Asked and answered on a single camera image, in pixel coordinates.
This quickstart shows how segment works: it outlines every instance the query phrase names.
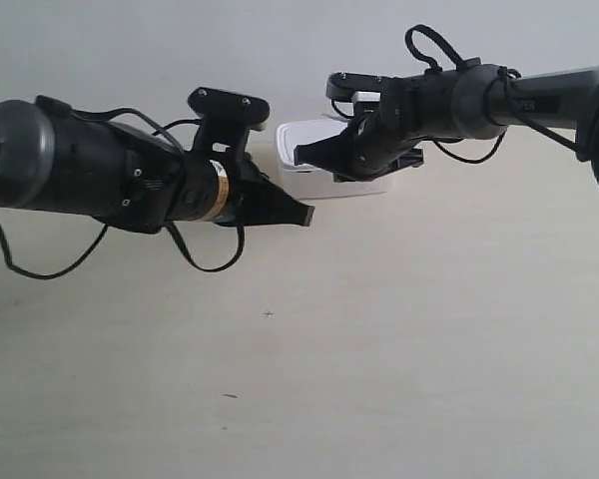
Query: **table surface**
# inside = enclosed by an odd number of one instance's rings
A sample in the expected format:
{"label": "table surface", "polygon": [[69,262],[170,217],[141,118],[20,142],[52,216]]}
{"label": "table surface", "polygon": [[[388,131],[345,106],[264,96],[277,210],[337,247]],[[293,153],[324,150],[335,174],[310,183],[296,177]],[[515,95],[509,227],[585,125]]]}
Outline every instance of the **table surface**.
{"label": "table surface", "polygon": [[[388,194],[313,203],[221,274],[166,234],[113,232],[59,281],[0,262],[0,478],[599,478],[589,166],[515,130],[482,166],[427,149]],[[43,270],[98,229],[0,218]],[[183,231],[200,262],[235,246]]]}

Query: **white tabletop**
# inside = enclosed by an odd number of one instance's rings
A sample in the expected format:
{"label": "white tabletop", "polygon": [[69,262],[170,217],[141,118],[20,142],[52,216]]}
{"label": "white tabletop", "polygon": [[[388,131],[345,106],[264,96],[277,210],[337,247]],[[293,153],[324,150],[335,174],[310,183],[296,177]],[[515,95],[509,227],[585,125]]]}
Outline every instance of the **white tabletop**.
{"label": "white tabletop", "polygon": [[[113,233],[52,283],[0,262],[0,478],[599,478],[589,166],[518,131],[480,167],[427,152],[388,194],[248,231],[225,273],[166,234]],[[0,218],[43,270],[98,229]]]}

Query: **small white object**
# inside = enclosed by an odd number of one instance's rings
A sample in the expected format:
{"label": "small white object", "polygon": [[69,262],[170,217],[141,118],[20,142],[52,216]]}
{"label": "small white object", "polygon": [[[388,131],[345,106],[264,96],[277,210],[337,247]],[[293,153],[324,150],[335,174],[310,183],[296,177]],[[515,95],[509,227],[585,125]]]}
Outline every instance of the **small white object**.
{"label": "small white object", "polygon": [[339,135],[345,127],[346,123],[331,119],[286,123],[278,127],[278,170],[281,186],[289,195],[298,200],[314,200],[374,195],[390,189],[392,176],[372,182],[336,183],[331,172],[307,164],[295,164],[294,151],[297,145]]}

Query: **white box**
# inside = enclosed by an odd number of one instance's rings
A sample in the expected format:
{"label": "white box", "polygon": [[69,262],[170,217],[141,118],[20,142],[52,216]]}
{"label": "white box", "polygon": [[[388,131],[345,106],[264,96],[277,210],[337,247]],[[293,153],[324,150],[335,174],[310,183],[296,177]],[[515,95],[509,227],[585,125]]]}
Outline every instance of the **white box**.
{"label": "white box", "polygon": [[392,184],[392,175],[372,182],[336,183],[332,173],[311,165],[296,165],[294,150],[297,145],[318,142],[339,135],[346,123],[331,119],[286,123],[278,127],[276,147],[278,170],[282,188],[298,200],[354,197],[385,193]]}

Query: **white container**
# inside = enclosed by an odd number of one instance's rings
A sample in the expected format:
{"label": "white container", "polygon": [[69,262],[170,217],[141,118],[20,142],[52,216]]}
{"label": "white container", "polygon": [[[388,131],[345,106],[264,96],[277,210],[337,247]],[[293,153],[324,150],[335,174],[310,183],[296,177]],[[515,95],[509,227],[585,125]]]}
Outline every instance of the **white container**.
{"label": "white container", "polygon": [[296,165],[297,145],[318,142],[339,135],[346,123],[331,119],[308,120],[280,125],[276,134],[278,170],[282,188],[298,200],[355,197],[385,193],[392,184],[392,175],[373,182],[336,183],[332,173],[311,165]]}

